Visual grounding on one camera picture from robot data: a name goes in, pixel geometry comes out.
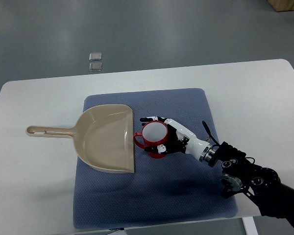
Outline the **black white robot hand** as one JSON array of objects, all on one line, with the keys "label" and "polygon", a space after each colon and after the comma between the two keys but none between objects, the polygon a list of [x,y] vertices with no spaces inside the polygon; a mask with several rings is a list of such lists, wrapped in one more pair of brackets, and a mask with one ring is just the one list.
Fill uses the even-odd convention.
[{"label": "black white robot hand", "polygon": [[[208,153],[212,151],[213,146],[209,142],[198,139],[192,131],[171,118],[159,116],[140,118],[142,126],[154,120],[165,123],[169,131],[169,140],[167,143],[157,146],[158,153],[166,156],[181,152],[193,155],[195,159],[203,161],[208,156]],[[156,147],[146,147],[144,151],[155,153]]]}]

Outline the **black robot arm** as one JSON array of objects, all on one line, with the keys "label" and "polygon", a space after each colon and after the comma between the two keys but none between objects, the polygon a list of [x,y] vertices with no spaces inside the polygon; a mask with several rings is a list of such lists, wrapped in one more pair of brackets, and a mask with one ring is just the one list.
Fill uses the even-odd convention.
[{"label": "black robot arm", "polygon": [[252,157],[226,142],[207,146],[199,159],[210,167],[221,162],[223,198],[242,193],[262,216],[286,219],[294,228],[294,189],[282,184],[276,171],[256,165]]}]

